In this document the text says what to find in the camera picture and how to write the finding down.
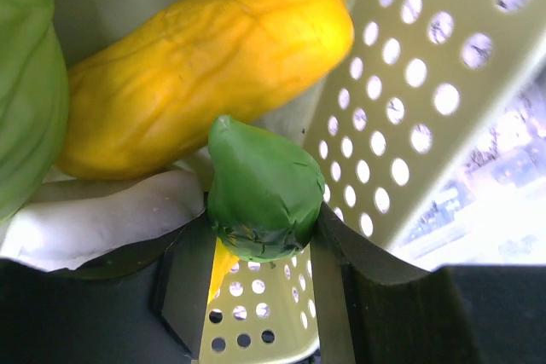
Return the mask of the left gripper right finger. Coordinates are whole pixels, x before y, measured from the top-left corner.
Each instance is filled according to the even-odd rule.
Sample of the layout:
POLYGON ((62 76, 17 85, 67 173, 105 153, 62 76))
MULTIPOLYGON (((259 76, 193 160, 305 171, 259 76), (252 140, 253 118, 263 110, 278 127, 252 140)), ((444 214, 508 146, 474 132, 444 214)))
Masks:
POLYGON ((545 269, 394 257, 326 205, 311 241, 325 363, 542 363, 545 269))

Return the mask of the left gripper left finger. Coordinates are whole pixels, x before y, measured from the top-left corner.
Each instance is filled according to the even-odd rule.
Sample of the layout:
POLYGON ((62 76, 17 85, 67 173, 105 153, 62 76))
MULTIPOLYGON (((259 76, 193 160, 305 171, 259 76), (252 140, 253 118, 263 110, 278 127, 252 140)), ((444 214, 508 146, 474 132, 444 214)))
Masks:
POLYGON ((200 216, 74 271, 2 260, 2 362, 196 360, 214 245, 210 222, 200 216))

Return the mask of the dark green avocado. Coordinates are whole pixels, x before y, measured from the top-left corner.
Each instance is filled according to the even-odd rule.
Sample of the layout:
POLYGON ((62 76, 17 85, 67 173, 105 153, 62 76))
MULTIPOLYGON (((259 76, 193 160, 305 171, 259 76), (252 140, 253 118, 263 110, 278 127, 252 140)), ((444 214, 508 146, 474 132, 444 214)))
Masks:
POLYGON ((294 142, 229 115, 212 123, 208 151, 206 210, 228 251, 268 263, 304 250, 325 192, 318 163, 294 142))

